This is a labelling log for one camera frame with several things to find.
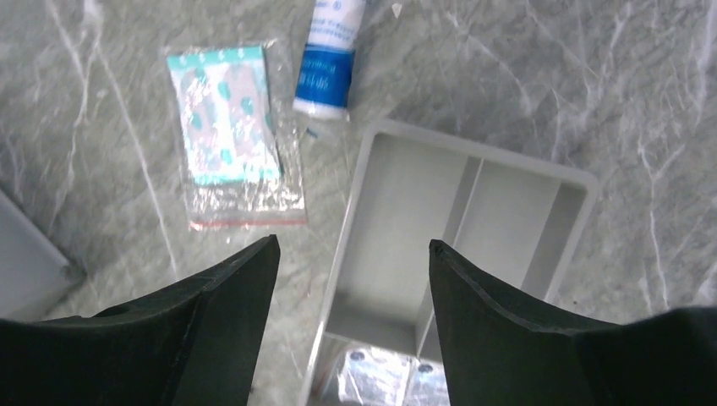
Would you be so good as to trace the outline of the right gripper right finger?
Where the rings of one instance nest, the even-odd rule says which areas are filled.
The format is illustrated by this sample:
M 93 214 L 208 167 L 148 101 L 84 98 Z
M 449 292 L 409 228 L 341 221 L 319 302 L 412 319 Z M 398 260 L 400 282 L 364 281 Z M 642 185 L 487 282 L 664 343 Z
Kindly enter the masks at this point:
M 451 404 L 715 404 L 715 308 L 612 324 L 536 299 L 439 239 L 429 252 Z

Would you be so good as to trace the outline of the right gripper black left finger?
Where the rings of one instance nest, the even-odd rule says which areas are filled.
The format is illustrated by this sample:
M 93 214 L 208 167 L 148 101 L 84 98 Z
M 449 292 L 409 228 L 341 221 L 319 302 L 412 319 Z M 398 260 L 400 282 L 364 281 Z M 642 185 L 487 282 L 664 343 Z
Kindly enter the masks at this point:
M 2 321 L 2 404 L 245 405 L 280 258 L 272 234 L 92 317 Z

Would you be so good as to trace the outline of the clear bag alcohol wipes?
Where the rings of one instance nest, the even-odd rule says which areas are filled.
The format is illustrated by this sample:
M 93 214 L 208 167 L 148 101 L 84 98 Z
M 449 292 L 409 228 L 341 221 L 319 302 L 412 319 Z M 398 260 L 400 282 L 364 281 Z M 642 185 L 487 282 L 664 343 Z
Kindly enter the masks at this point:
M 342 350 L 315 384 L 319 405 L 448 405 L 443 365 L 383 348 Z

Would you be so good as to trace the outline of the grey plastic divider tray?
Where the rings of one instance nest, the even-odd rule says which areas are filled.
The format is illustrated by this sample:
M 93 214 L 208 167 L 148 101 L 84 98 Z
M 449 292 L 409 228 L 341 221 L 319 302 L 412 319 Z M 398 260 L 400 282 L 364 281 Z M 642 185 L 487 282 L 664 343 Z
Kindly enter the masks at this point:
M 587 171 L 382 119 L 365 131 L 301 405 L 447 405 L 446 329 L 482 277 L 551 301 L 599 192 Z

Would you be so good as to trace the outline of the teal white small packet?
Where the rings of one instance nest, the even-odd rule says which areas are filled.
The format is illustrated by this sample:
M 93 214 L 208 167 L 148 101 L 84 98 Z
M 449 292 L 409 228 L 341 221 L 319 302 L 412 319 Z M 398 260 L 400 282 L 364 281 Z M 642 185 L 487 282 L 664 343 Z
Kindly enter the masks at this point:
M 277 38 L 167 54 L 192 229 L 306 222 L 291 62 Z

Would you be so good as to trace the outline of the small white blue bottle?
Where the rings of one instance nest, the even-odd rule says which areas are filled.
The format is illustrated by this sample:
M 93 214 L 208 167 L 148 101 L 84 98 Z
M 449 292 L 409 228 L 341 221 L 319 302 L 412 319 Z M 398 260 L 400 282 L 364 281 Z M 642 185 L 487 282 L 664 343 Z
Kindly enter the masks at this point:
M 356 40 L 365 9 L 365 0 L 315 3 L 298 71 L 294 110 L 322 119 L 348 116 Z

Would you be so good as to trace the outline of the grey metal medicine case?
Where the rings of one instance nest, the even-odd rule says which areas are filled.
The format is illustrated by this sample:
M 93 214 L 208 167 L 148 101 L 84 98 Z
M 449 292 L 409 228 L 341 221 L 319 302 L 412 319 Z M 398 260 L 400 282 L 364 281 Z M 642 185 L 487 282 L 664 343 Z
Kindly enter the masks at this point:
M 1 317 L 41 319 L 84 273 L 1 194 Z

